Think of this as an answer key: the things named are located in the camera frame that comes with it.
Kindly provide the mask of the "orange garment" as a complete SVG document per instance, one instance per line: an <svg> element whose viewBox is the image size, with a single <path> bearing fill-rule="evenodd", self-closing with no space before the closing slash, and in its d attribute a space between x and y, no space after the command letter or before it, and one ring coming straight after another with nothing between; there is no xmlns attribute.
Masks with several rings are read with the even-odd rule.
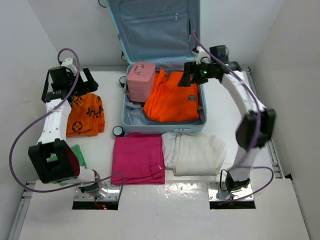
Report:
<svg viewBox="0 0 320 240"><path fill-rule="evenodd" d="M196 121L198 113L198 86L179 87L182 71L173 71L169 75L164 69L155 74L152 93L144 104L143 111L151 121L160 123L178 123Z"/></svg>

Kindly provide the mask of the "orange monogram towel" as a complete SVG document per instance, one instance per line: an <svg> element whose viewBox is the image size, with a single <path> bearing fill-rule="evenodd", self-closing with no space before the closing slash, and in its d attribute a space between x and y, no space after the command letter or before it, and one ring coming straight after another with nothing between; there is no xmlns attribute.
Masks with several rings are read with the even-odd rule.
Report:
<svg viewBox="0 0 320 240"><path fill-rule="evenodd" d="M105 130L103 101L94 93L77 96L67 120L66 136L97 136Z"/></svg>

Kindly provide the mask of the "pink cosmetic case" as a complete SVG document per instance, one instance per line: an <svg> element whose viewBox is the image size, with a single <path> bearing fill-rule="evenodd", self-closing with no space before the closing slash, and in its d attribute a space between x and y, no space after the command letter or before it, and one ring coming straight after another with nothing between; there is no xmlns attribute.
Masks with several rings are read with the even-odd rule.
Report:
<svg viewBox="0 0 320 240"><path fill-rule="evenodd" d="M137 65L144 64L141 75L134 73ZM126 76L128 97L132 102L145 103L152 93L156 74L156 65L152 62L136 62Z"/></svg>

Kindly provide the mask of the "light blue suitcase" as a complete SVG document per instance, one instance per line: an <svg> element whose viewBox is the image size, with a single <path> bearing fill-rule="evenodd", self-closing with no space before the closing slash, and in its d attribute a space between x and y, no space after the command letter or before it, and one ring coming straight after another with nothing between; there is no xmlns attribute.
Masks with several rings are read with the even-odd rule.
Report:
<svg viewBox="0 0 320 240"><path fill-rule="evenodd" d="M195 61L193 32L200 32L198 0L107 0L112 23L129 71L136 62L150 62L166 74L183 71ZM157 122L147 118L142 104L130 103L128 84L123 88L121 125L126 133L198 133L207 122L204 87L198 87L199 119L185 122Z"/></svg>

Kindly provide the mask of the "white cloth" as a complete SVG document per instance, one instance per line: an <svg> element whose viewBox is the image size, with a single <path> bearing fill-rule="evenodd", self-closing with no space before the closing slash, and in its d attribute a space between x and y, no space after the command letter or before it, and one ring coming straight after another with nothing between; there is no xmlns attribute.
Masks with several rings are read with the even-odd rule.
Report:
<svg viewBox="0 0 320 240"><path fill-rule="evenodd" d="M228 153L224 140L204 132L167 132L161 140L164 165L177 177L216 176Z"/></svg>

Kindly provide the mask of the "green cloth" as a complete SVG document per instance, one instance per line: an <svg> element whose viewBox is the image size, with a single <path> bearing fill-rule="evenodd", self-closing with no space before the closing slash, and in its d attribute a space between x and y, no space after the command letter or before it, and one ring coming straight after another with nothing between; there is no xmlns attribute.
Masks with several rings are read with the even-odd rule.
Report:
<svg viewBox="0 0 320 240"><path fill-rule="evenodd" d="M84 158L84 156L82 154L80 146L78 144L76 144L76 145L71 146L70 149L72 150L72 152L77 157L79 166L80 167L84 167L86 169L87 168L87 164L86 164L85 158ZM56 154L52 154L49 157L48 162L53 162L53 161L56 161L57 159L58 158L57 158Z"/></svg>

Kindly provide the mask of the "magenta cloth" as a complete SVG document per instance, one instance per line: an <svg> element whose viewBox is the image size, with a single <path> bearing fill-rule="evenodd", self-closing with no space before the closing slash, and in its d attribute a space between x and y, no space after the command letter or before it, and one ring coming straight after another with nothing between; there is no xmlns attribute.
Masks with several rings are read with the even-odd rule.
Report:
<svg viewBox="0 0 320 240"><path fill-rule="evenodd" d="M160 134L116 137L112 155L113 185L162 185L165 165Z"/></svg>

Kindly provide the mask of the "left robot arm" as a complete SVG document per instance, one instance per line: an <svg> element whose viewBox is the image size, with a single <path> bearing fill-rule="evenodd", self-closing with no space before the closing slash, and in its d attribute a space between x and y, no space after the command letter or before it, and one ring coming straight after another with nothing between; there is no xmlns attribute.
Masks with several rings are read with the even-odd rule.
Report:
<svg viewBox="0 0 320 240"><path fill-rule="evenodd" d="M83 72L86 81L70 67L53 67L47 72L41 96L47 114L40 138L28 149L28 156L44 184L75 184L96 179L96 172L81 166L66 143L72 101L75 97L96 91L99 86L88 68Z"/></svg>

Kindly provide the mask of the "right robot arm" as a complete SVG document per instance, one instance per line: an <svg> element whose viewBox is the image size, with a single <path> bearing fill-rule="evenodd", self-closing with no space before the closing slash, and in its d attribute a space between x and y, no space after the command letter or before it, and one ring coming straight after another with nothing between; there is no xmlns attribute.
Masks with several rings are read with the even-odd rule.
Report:
<svg viewBox="0 0 320 240"><path fill-rule="evenodd" d="M187 61L179 87L190 87L217 79L229 92L235 102L241 122L235 138L238 145L233 165L226 171L224 192L233 192L247 187L250 173L260 149L272 138L276 120L273 108L267 108L259 101L245 82L241 67L236 61L229 61L227 47L218 45L205 50L201 46L192 49L195 61Z"/></svg>

